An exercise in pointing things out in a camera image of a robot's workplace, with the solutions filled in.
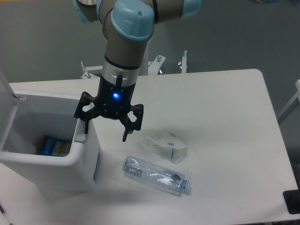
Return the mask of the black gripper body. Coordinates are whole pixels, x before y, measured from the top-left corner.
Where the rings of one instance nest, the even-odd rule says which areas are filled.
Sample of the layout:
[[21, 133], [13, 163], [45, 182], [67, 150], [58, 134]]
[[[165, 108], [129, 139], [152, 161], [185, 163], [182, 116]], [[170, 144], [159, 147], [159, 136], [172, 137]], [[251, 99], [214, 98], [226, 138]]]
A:
[[122, 86], [121, 83], [113, 84], [101, 76], [95, 97], [96, 115], [113, 120], [127, 117], [131, 111], [134, 89], [135, 84], [130, 86]]

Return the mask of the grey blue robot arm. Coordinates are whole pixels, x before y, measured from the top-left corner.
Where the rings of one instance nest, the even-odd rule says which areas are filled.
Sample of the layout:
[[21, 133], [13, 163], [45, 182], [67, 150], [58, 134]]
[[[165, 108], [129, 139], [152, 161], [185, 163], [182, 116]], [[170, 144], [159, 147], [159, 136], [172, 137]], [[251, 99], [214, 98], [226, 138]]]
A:
[[158, 23], [196, 14], [199, 0], [75, 0], [83, 22], [100, 21], [107, 40], [97, 95], [83, 92], [75, 118], [89, 126], [102, 116], [119, 120], [124, 136], [140, 130], [143, 105], [131, 105], [148, 41]]

